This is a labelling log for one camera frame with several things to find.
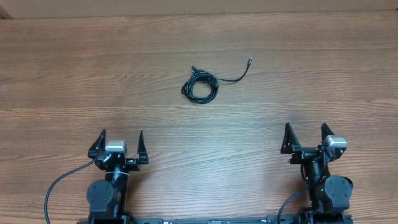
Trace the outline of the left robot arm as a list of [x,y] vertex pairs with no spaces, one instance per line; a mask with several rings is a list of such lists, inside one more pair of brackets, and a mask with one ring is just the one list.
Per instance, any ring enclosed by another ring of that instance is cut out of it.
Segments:
[[106,131],[88,150],[88,157],[105,177],[94,181],[86,192],[90,204],[88,223],[135,223],[133,216],[125,211],[129,173],[139,171],[141,165],[149,163],[143,132],[140,132],[137,158],[127,158],[124,140],[106,141]]

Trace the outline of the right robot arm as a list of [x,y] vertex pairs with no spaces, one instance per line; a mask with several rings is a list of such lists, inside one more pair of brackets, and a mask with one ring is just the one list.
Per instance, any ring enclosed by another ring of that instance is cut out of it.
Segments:
[[[290,154],[290,164],[298,164],[306,187],[290,196],[279,208],[277,223],[353,223],[346,215],[354,184],[351,179],[331,175],[328,163],[339,159],[348,147],[343,136],[333,133],[327,124],[321,125],[321,142],[316,147],[303,147],[292,125],[285,124],[280,152]],[[283,217],[284,208],[296,197],[308,193],[310,206],[292,217]]]

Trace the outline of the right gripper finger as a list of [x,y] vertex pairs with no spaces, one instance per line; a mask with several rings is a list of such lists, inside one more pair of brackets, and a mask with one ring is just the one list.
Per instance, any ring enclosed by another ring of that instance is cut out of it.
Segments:
[[293,154],[299,152],[301,145],[296,137],[292,125],[288,122],[285,124],[284,139],[282,141],[280,153]]
[[329,128],[329,126],[326,123],[323,123],[321,125],[321,132],[322,132],[322,141],[324,141],[327,136],[334,135],[333,131]]

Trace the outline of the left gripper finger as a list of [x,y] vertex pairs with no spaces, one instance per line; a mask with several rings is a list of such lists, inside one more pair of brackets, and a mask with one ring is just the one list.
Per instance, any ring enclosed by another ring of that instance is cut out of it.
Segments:
[[143,130],[140,130],[137,153],[139,155],[139,163],[140,164],[148,164],[149,163],[149,158],[148,158],[146,147],[144,144]]
[[92,144],[88,150],[89,158],[96,158],[100,152],[105,148],[106,142],[106,130],[103,129],[101,134],[98,136],[97,140]]

